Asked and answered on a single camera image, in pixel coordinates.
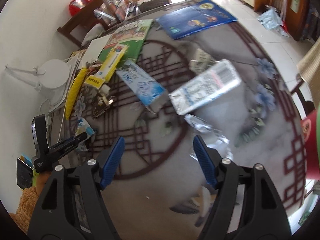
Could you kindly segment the blue white snack wrapper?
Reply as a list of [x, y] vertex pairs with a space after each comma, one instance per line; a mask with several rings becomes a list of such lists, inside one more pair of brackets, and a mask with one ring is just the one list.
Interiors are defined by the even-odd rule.
[[90, 126], [85, 118], [79, 118], [77, 120], [77, 128], [75, 132], [75, 137], [80, 137], [80, 142], [77, 151], [88, 152], [90, 143], [95, 136], [95, 130]]

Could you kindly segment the dark brown snack box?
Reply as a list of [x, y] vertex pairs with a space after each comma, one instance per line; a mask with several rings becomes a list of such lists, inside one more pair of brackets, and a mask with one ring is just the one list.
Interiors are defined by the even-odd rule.
[[115, 102], [114, 96], [109, 96], [101, 92], [93, 97], [92, 105], [92, 118], [97, 119], [99, 116], [104, 114]]

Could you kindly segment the red green trash bin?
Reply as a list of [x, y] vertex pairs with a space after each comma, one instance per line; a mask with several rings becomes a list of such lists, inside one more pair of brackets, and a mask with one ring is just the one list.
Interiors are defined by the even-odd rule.
[[319, 114], [315, 109], [301, 121], [306, 151], [306, 178], [319, 180]]

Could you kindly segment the yellow corn-shaped toy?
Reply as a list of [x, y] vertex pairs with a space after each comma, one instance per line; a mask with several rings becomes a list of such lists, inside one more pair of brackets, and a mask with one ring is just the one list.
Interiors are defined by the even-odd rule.
[[71, 84], [71, 87], [69, 89], [67, 99], [66, 99], [66, 105], [65, 105], [66, 120], [69, 120], [71, 116], [73, 106], [75, 104], [75, 101], [80, 91], [80, 88], [82, 86], [82, 83], [87, 75], [87, 72], [88, 72], [88, 68], [86, 67], [82, 68]]

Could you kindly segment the white desk lamp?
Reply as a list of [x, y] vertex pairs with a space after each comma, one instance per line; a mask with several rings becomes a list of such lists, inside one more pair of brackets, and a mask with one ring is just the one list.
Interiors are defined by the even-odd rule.
[[68, 64], [58, 59], [49, 60], [33, 70], [22, 70], [5, 66], [5, 71], [15, 79], [33, 87], [52, 106], [62, 100], [67, 81], [71, 74]]

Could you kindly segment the crumpled silver foil wrapper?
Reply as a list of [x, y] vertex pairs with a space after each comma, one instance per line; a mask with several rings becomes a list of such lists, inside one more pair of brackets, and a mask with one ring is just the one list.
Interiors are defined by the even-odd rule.
[[193, 136], [200, 135], [208, 148], [216, 149], [222, 158], [233, 160], [229, 140], [220, 130], [195, 115], [186, 114], [184, 119], [193, 128]]

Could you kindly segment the white paper stack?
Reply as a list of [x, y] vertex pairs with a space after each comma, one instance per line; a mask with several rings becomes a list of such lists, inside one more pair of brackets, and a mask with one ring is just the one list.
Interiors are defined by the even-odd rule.
[[77, 59], [80, 59], [81, 64], [78, 66], [80, 69], [87, 62], [97, 60], [103, 48], [107, 45], [111, 35], [92, 40], [87, 49], [74, 51], [70, 58], [66, 61], [69, 66], [73, 66]]

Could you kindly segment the yellow white tissue pack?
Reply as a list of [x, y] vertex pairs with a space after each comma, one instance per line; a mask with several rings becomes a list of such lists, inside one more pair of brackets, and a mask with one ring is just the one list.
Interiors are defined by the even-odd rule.
[[85, 80], [85, 85], [100, 89], [103, 84], [108, 83], [126, 51], [127, 45], [118, 43], [113, 46], [108, 52], [106, 60], [101, 65], [100, 69]]

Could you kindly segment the white grey milk carton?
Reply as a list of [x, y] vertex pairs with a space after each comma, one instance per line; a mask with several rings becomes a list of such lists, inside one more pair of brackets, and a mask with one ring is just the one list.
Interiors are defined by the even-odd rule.
[[186, 115], [228, 93], [240, 83], [241, 77], [230, 61], [217, 61], [171, 92], [169, 99], [178, 115]]

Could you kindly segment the green magazine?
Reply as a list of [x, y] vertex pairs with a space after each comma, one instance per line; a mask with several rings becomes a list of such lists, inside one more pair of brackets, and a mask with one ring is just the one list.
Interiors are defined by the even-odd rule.
[[127, 60], [136, 62], [152, 23], [151, 19], [139, 20], [119, 27], [109, 37], [106, 46], [98, 56], [98, 60], [104, 62], [111, 49], [117, 44], [122, 44], [127, 46], [127, 50], [117, 67], [122, 67]]

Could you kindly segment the beige checked cloth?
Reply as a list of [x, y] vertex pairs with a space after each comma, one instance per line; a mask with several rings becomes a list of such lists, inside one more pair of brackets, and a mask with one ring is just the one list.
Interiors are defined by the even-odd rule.
[[302, 80], [308, 84], [313, 102], [320, 99], [320, 40], [319, 38], [297, 65]]

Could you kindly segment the wooden chair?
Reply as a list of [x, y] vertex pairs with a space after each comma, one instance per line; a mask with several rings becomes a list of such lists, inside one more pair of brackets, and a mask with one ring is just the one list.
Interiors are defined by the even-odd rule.
[[[114, 23], [106, 24], [104, 20], [96, 18], [94, 12], [102, 12], [98, 10], [98, 8], [103, 4], [106, 6], [108, 12], [110, 12], [110, 14], [106, 14], [106, 17], [110, 18]], [[71, 32], [79, 25], [82, 26], [86, 31], [89, 31], [98, 23], [103, 26], [103, 30], [107, 30], [113, 25], [120, 23], [119, 18], [112, 11], [107, 0], [91, 0], [79, 12], [72, 16], [72, 18], [68, 20], [67, 23], [65, 23], [62, 27], [58, 27], [57, 32], [80, 48], [82, 42], [75, 38], [71, 34]]]

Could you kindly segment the light blue plastic bag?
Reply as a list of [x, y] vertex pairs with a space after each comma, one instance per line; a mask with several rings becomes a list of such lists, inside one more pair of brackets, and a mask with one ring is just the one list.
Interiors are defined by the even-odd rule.
[[271, 7], [268, 11], [262, 13], [257, 20], [266, 30], [277, 29], [283, 26], [283, 21], [274, 7]]

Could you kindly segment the blue book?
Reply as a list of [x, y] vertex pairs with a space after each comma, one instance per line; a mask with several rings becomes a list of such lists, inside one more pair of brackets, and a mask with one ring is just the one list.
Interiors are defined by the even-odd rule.
[[211, 27], [236, 22], [237, 18], [213, 1], [202, 0], [156, 21], [173, 40], [178, 40]]

